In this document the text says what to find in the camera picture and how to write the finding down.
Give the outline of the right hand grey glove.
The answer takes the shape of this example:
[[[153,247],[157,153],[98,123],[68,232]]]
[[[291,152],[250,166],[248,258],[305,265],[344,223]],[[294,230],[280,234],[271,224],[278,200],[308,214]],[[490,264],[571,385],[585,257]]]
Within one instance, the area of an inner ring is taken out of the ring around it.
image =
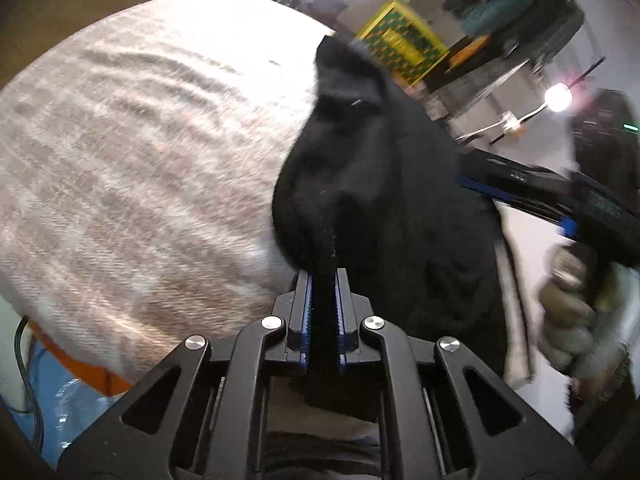
[[[538,300],[544,308],[538,350],[580,382],[604,376],[639,338],[639,271],[585,246],[555,248]]]

